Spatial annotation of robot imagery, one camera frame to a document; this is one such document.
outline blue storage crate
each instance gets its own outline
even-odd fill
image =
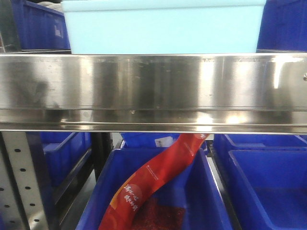
[[[268,0],[258,49],[307,51],[307,1]]]
[[[179,135],[179,133],[121,133],[126,148],[169,147]]]
[[[1,217],[1,214],[0,214],[0,230],[5,230],[5,225],[4,225],[3,219]]]
[[[76,230],[97,230],[115,192],[143,164],[163,151],[155,149],[114,150],[97,181]],[[183,173],[155,194],[161,205],[184,207],[182,230],[231,230],[229,217],[202,150]]]
[[[138,149],[138,148],[128,148],[126,142],[123,141],[120,145],[120,149]],[[200,149],[202,149],[202,151],[204,152],[206,156],[209,154],[209,149],[208,149],[206,141],[202,143]]]
[[[229,164],[230,150],[307,150],[307,141],[296,135],[215,134],[213,147],[222,172]]]
[[[11,0],[22,49],[70,49],[64,14],[26,0]]]
[[[307,152],[229,152],[227,190],[244,230],[307,230]]]
[[[52,186],[58,186],[91,146],[90,133],[41,132]]]
[[[307,141],[307,135],[300,135],[300,137]]]

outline shelf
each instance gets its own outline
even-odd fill
[[[307,54],[0,55],[0,130],[307,133]]]

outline red plastic bag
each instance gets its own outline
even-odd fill
[[[207,134],[181,134],[169,148],[140,167],[113,196],[99,230],[130,230],[142,204],[194,160]]]

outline plastic container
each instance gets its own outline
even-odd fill
[[[307,135],[300,135],[300,137],[307,141]]]
[[[22,49],[70,49],[64,14],[25,0],[11,0]]]
[[[307,150],[307,141],[296,135],[215,134],[213,146],[221,171],[229,164],[230,150]]]
[[[3,219],[1,217],[1,213],[0,213],[0,230],[5,230],[5,225],[4,225],[4,222],[3,222]]]
[[[140,166],[163,150],[114,150],[97,181],[76,230],[97,230],[114,193]],[[202,150],[191,166],[160,188],[154,196],[161,205],[186,208],[182,230],[232,229]]]
[[[75,54],[253,53],[265,0],[61,4]]]
[[[305,0],[268,0],[258,49],[307,51],[306,12]]]
[[[121,133],[126,148],[170,147],[179,133]]]
[[[307,152],[229,153],[227,183],[244,230],[307,230]]]
[[[58,186],[90,148],[90,133],[41,132],[51,185]]]
[[[127,144],[125,141],[123,141],[120,145],[120,149],[137,149],[137,148],[129,148],[127,147]],[[204,154],[207,156],[209,154],[209,149],[208,149],[208,146],[207,146],[207,143],[206,141],[203,142],[203,144],[201,145],[200,149],[203,150]]]

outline white label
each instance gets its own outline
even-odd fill
[[[159,138],[154,141],[157,147],[170,147],[174,142],[172,137]]]

